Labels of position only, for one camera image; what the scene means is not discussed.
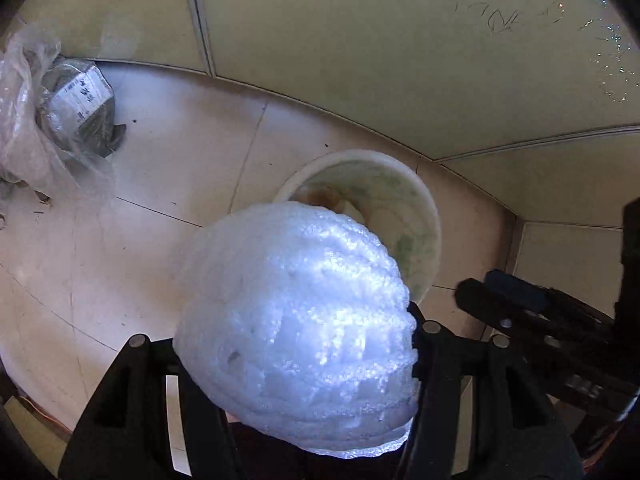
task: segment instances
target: bubble wrap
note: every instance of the bubble wrap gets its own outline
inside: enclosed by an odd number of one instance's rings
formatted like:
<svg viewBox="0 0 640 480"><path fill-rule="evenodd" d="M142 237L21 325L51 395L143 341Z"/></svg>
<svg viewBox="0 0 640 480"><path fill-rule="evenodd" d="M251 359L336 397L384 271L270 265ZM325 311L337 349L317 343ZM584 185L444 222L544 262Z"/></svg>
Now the bubble wrap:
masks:
<svg viewBox="0 0 640 480"><path fill-rule="evenodd" d="M406 440L416 323L396 262L366 227L322 207L254 205L200 231L180 277L196 297L174 348L220 408L341 458Z"/></svg>

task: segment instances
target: white textured object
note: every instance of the white textured object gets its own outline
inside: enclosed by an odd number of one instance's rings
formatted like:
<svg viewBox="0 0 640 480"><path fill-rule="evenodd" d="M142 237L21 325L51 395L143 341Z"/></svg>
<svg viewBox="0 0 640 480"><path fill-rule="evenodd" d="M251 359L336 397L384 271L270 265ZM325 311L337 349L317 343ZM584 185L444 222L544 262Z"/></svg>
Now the white textured object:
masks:
<svg viewBox="0 0 640 480"><path fill-rule="evenodd" d="M342 458L406 440L417 410L409 291L351 218L287 202L203 229L174 338L212 402L263 433Z"/></svg>

